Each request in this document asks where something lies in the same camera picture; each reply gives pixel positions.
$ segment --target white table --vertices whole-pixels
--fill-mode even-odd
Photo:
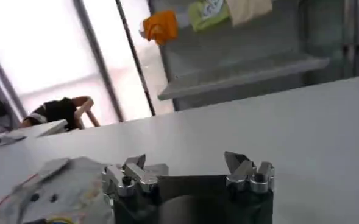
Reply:
[[[54,158],[206,175],[228,173],[225,150],[273,163],[274,223],[359,223],[359,78],[19,142],[0,150],[0,199]]]
[[[27,138],[37,138],[65,132],[67,121],[62,119],[40,125],[13,130],[9,135],[24,135]]]

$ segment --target person's arm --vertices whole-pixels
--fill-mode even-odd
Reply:
[[[94,114],[91,112],[91,107],[94,105],[94,101],[91,97],[81,96],[81,97],[72,98],[71,100],[75,105],[75,107],[77,108],[74,113],[74,118],[76,124],[78,125],[78,128],[83,129],[83,125],[81,124],[81,117],[84,112],[86,112],[87,116],[90,118],[91,122],[95,127],[100,126]]]

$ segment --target yellow object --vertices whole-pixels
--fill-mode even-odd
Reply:
[[[155,40],[159,45],[165,44],[178,36],[178,24],[172,10],[158,12],[143,21],[146,38]]]
[[[48,220],[49,224],[53,224],[53,223],[56,223],[56,222],[64,222],[64,223],[67,223],[67,224],[74,224],[74,222],[72,222],[71,219],[64,218],[64,217],[56,217],[56,218]]]
[[[220,12],[209,18],[202,18],[202,9],[204,2],[193,2],[189,5],[187,13],[191,22],[191,26],[195,32],[206,30],[229,18],[229,9],[226,3],[222,5]]]

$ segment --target person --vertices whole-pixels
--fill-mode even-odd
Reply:
[[[24,128],[66,119],[68,123],[67,129],[83,129],[80,117],[84,111],[90,111],[92,104],[94,104],[93,100],[88,96],[72,99],[64,97],[59,101],[46,102],[26,117],[20,126]]]

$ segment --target metal pole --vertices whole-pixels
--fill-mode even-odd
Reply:
[[[359,76],[359,0],[354,0],[354,60],[353,76]]]
[[[11,100],[14,102],[16,109],[18,110],[19,114],[22,117],[27,117],[27,113],[25,111],[25,108],[23,107],[20,98],[18,98],[18,95],[16,94],[12,84],[10,83],[9,79],[7,78],[7,75],[3,69],[3,67],[0,64],[0,79],[7,90],[8,94],[11,97]]]
[[[128,43],[129,43],[129,47],[130,47],[130,50],[132,51],[133,60],[135,61],[135,64],[136,64],[136,68],[137,68],[137,71],[138,71],[138,76],[140,77],[141,84],[143,85],[143,89],[144,89],[144,94],[145,94],[145,96],[147,98],[147,101],[148,101],[149,109],[151,111],[151,114],[153,116],[155,116],[156,115],[155,108],[154,108],[154,105],[152,104],[151,95],[149,94],[148,86],[147,86],[147,83],[146,83],[145,77],[144,77],[144,73],[143,73],[143,70],[141,68],[138,56],[137,56],[137,52],[136,52],[136,49],[135,49],[135,45],[133,43],[132,36],[130,34],[130,30],[129,30],[129,27],[128,27],[128,23],[126,21],[123,6],[122,6],[120,0],[116,0],[116,3],[117,3],[117,8],[118,8],[118,11],[119,11],[119,15],[121,17],[121,21],[123,22],[124,30],[125,30],[125,33],[126,33],[126,37],[128,39]]]
[[[118,120],[120,122],[123,122],[124,116],[122,114],[118,100],[116,98],[116,95],[115,95],[115,92],[113,89],[113,85],[112,85],[112,81],[110,80],[110,76],[109,76],[107,68],[106,68],[105,60],[102,56],[101,48],[99,47],[99,43],[96,39],[96,35],[94,32],[93,26],[91,25],[90,18],[88,17],[83,0],[74,0],[74,6],[75,6],[75,9],[79,16],[80,22],[82,23],[83,30],[85,32],[85,35],[87,36],[91,50],[93,51],[93,55],[94,55],[95,61],[97,63],[98,69],[99,69],[99,73],[102,76],[102,79],[106,86],[106,90],[109,94],[110,100],[112,101],[114,110],[118,117]]]

